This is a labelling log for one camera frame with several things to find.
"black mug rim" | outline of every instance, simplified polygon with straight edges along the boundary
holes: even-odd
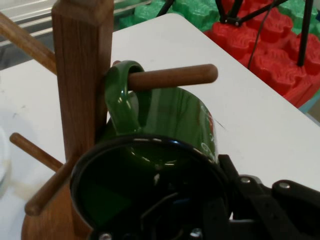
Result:
[[[92,149],[83,154],[80,159],[77,161],[74,166],[71,179],[70,179],[70,195],[72,205],[75,210],[79,213],[80,217],[92,228],[95,229],[96,225],[94,221],[87,217],[86,211],[82,208],[81,205],[78,205],[79,202],[79,193],[78,186],[80,179],[89,164],[91,164],[96,158],[100,155],[105,154],[108,151],[123,148],[123,147],[134,147],[143,144],[153,144],[156,146],[175,146],[176,148],[187,151],[193,159],[197,160],[199,163],[203,164],[204,168],[207,168],[211,173],[214,184],[218,184],[221,192],[223,193],[223,201],[226,206],[226,209],[229,208],[228,204],[228,178],[219,167],[219,164],[212,162],[211,158],[199,151],[197,148],[192,145],[163,135],[154,135],[154,134],[131,134],[131,135],[122,135],[115,138],[106,140],[102,143],[98,143]]]

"table surface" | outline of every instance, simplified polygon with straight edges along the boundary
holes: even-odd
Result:
[[[146,71],[214,64],[215,83],[187,86],[210,110],[218,152],[240,174],[271,187],[289,179],[320,191],[320,127],[176,14],[117,31],[112,61],[135,60]],[[65,162],[56,76],[34,60],[0,72],[0,126]],[[20,239],[24,204],[53,171],[10,146],[11,182],[0,198],[0,239]]]

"metal bolt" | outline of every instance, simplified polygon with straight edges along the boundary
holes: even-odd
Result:
[[[112,240],[110,233],[103,233],[100,235],[99,240]]]
[[[194,228],[192,229],[191,233],[190,233],[190,238],[191,239],[202,239],[202,230],[201,228]]]
[[[283,188],[283,189],[290,188],[290,185],[288,183],[286,183],[286,182],[280,182],[279,186],[280,186],[280,188]]]
[[[241,182],[243,182],[244,184],[248,184],[248,183],[250,183],[250,179],[247,177],[242,177]]]
[[[249,179],[253,179],[256,181],[257,184],[262,184],[262,181],[260,178],[258,178],[257,176],[253,176],[253,175],[248,175],[248,174],[241,174],[240,175],[241,178],[249,178]]]

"wooden mug tree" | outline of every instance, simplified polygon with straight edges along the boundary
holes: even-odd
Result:
[[[0,13],[0,34],[57,75],[66,163],[18,133],[10,141],[55,174],[25,205],[21,238],[86,239],[91,229],[72,207],[69,177],[106,124],[103,76],[110,68],[114,0],[59,0],[52,8],[55,54]],[[133,91],[212,83],[212,64],[132,73]]]

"wooden peg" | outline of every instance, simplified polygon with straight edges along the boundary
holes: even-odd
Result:
[[[52,73],[57,74],[55,54],[1,12],[0,35],[5,36]]]
[[[29,216],[38,216],[56,193],[69,180],[72,169],[79,157],[75,156],[67,161],[26,203],[24,211]]]
[[[43,151],[40,147],[36,146],[35,144],[30,142],[28,139],[21,136],[17,132],[13,133],[10,136],[10,142],[12,142],[14,145],[16,145],[17,147],[25,151],[27,154],[31,155],[40,163],[43,163],[55,172],[63,166],[63,164],[60,161]]]
[[[132,91],[145,91],[159,88],[208,84],[218,77],[218,70],[212,64],[179,67],[157,71],[131,73],[128,88]]]

